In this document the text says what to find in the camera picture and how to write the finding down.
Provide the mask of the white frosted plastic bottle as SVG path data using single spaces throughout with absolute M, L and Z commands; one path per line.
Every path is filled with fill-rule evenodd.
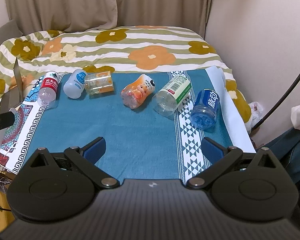
M 87 72 L 82 69 L 75 70 L 68 80 L 66 81 L 65 85 L 63 86 L 63 92 L 71 99 L 78 99 L 84 88 L 84 80 L 87 75 Z

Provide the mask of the white paper sheet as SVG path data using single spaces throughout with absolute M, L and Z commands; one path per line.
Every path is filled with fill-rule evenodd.
M 256 153 L 247 129 L 235 104 L 225 87 L 225 76 L 221 68 L 211 66 L 205 70 L 219 96 L 223 120 L 231 139 L 232 145 L 245 153 Z

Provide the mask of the blue plastic bottle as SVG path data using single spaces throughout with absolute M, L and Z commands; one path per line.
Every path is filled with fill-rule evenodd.
M 191 124 L 198 129 L 210 129 L 216 124 L 218 106 L 219 96 L 214 90 L 201 90 L 190 114 Z

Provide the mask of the red label water bottle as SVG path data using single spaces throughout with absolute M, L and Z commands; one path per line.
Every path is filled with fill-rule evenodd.
M 37 98 L 40 106 L 47 107 L 55 101 L 58 84 L 59 74 L 57 72 L 50 71 L 45 74 Z

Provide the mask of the white plastic bag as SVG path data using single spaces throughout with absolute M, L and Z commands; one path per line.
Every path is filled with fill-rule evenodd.
M 252 128 L 262 119 L 264 109 L 258 102 L 251 102 L 248 105 L 251 110 L 251 115 L 248 122 L 245 123 L 245 127 L 250 134 Z

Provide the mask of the floral striped quilt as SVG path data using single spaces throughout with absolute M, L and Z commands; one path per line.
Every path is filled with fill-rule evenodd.
M 7 38 L 0 42 L 0 101 L 17 85 L 15 65 L 26 92 L 49 71 L 169 72 L 216 66 L 224 72 L 226 89 L 246 128 L 252 127 L 251 108 L 232 70 L 213 46 L 190 29 L 140 25 L 75 33 L 46 30 Z

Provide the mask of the teal blue patterned cloth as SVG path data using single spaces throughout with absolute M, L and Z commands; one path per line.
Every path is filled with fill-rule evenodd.
M 154 110 L 151 97 L 137 109 L 126 107 L 121 90 L 137 73 L 114 73 L 114 91 L 93 98 L 83 93 L 71 99 L 59 89 L 55 104 L 44 109 L 37 103 L 40 84 L 30 90 L 5 133 L 0 165 L 18 173 L 39 147 L 62 152 L 85 146 L 97 137 L 106 141 L 106 152 L 95 164 L 119 181 L 125 179 L 181 179 L 187 181 L 207 169 L 210 162 L 200 148 L 208 137 L 224 147 L 233 146 L 226 129 L 221 103 L 215 126 L 202 131 L 192 126 L 190 113 L 198 93 L 214 90 L 205 69 L 181 72 L 191 82 L 188 96 L 172 116 Z

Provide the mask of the orange yellow label bottle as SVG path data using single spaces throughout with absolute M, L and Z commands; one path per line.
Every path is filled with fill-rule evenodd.
M 84 84 L 89 96 L 114 91 L 110 71 L 88 74 L 84 79 Z

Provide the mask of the orange peach drink bottle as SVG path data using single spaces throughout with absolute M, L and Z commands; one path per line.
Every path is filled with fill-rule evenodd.
M 140 107 L 155 90 L 154 80 L 148 75 L 140 75 L 136 81 L 121 90 L 123 104 L 130 109 Z

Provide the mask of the green white label bottle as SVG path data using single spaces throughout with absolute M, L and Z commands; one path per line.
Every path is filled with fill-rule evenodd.
M 173 115 L 191 88 L 191 82 L 185 75 L 174 76 L 155 94 L 154 110 L 164 117 Z

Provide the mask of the beige curtain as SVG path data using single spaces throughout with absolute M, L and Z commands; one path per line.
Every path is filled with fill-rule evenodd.
M 211 0 L 6 0 L 6 7 L 25 34 L 150 25 L 204 35 Z

